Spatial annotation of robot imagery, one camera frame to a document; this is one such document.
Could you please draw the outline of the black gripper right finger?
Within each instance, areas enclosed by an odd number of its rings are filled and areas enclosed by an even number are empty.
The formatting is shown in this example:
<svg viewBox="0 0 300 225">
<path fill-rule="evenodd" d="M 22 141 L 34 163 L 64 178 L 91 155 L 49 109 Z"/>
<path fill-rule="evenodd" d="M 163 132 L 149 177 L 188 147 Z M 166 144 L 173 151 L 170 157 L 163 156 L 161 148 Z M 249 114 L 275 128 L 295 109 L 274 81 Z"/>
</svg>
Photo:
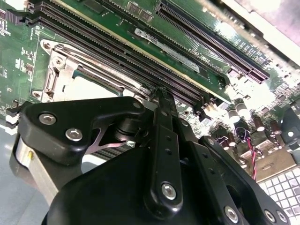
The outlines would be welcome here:
<svg viewBox="0 0 300 225">
<path fill-rule="evenodd" d="M 176 118 L 183 155 L 191 170 L 192 198 L 210 225 L 289 225 L 288 216 L 211 137 L 197 139 Z"/>
</svg>

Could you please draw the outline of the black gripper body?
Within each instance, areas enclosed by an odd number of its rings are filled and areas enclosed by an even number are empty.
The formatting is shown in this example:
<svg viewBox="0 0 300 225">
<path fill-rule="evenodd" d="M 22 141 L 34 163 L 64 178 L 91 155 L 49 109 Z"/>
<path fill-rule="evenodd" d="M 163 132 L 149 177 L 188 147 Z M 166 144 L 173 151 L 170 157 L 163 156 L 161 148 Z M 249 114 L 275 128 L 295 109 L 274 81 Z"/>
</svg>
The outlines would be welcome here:
<svg viewBox="0 0 300 225">
<path fill-rule="evenodd" d="M 54 198 L 45 225 L 213 225 L 216 216 L 196 170 L 181 162 L 183 206 L 167 220 L 155 218 L 143 195 L 150 152 L 129 150 L 66 184 Z"/>
</svg>

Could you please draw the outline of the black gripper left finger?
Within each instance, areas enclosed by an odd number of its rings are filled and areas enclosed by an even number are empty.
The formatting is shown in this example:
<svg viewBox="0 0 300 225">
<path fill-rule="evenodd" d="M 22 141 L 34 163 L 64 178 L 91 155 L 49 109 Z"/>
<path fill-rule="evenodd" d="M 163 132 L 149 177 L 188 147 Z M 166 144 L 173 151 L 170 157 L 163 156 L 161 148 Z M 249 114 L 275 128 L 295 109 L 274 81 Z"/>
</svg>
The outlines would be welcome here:
<svg viewBox="0 0 300 225">
<path fill-rule="evenodd" d="M 157 89 L 153 100 L 154 109 L 132 97 L 27 105 L 20 113 L 15 158 L 51 205 L 73 179 L 129 150 L 149 150 L 145 207 L 150 213 L 179 213 L 178 113 L 165 90 Z"/>
</svg>

